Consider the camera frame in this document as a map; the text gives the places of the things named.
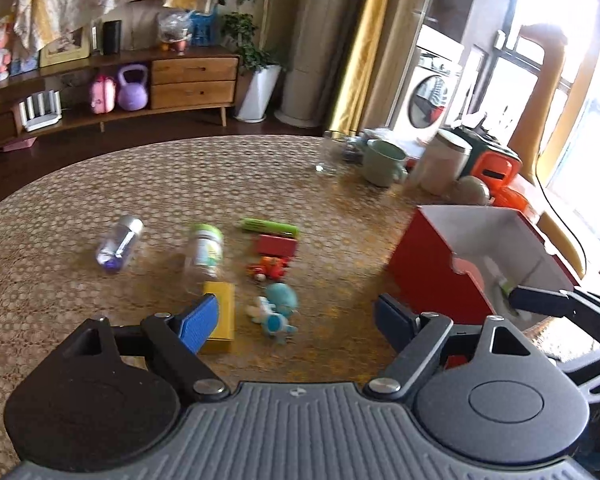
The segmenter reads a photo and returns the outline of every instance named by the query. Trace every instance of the purple kettlebell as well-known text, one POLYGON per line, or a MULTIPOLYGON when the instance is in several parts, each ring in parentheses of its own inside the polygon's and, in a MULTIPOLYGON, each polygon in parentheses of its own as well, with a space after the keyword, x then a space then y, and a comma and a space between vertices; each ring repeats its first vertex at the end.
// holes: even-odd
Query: purple kettlebell
POLYGON ((146 92, 146 80, 149 77, 149 69, 144 65, 133 64, 123 66, 118 72, 118 81, 120 90, 118 90, 118 104, 120 108, 133 112, 144 108, 149 101, 149 95, 146 92), (139 83, 128 83, 125 79, 125 72, 130 70, 140 70, 143 72, 142 81, 139 83))

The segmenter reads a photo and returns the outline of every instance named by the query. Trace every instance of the green highlighter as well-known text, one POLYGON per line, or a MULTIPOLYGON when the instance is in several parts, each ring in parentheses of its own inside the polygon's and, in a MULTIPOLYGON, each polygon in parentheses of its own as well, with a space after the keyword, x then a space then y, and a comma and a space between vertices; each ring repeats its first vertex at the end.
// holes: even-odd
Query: green highlighter
POLYGON ((300 237, 300 229, 295 225, 258 220, 257 218, 243 218, 240 220, 240 227, 247 231, 256 231, 257 233, 266 233, 296 239, 300 237))

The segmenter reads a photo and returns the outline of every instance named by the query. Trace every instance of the pink box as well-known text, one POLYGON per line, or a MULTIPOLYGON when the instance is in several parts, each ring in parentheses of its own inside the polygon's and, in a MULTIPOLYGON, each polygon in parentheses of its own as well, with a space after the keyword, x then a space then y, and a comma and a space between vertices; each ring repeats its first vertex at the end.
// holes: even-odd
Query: pink box
POLYGON ((24 148, 30 148, 33 146, 33 143, 36 142, 36 137, 26 140, 14 140, 10 142, 6 146, 3 146, 1 149, 4 152, 12 152, 14 150, 24 150, 24 148))

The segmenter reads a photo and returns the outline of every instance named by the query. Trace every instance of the red block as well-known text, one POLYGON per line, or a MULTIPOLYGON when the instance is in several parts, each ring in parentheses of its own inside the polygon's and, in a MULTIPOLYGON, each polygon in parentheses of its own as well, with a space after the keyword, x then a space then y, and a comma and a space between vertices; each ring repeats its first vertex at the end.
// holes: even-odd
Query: red block
POLYGON ((260 235, 256 243, 256 252, 266 256, 291 258, 296 254, 298 241, 294 238, 260 235))

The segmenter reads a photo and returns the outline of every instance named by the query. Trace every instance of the white flower pot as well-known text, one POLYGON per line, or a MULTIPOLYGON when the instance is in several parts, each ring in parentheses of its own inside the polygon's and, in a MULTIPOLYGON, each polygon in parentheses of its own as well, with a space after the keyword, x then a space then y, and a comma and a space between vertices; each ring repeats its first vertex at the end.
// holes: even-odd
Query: white flower pot
POLYGON ((264 112, 269 105, 281 69, 280 65, 269 65, 253 74, 247 95, 235 115, 236 119, 244 123, 259 123, 264 120, 264 112))

